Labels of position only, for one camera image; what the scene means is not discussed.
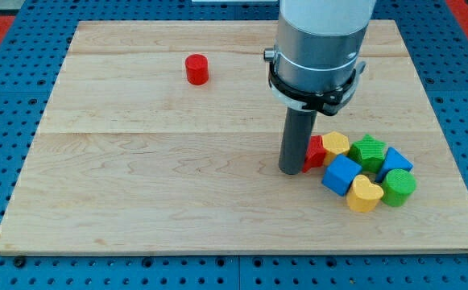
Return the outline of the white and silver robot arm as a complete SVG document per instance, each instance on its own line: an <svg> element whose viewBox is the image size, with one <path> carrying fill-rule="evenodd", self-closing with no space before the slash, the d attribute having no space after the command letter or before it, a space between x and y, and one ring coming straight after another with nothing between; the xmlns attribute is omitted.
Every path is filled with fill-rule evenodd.
<svg viewBox="0 0 468 290"><path fill-rule="evenodd" d="M335 115L354 96L375 0L281 0L268 82L289 109Z"/></svg>

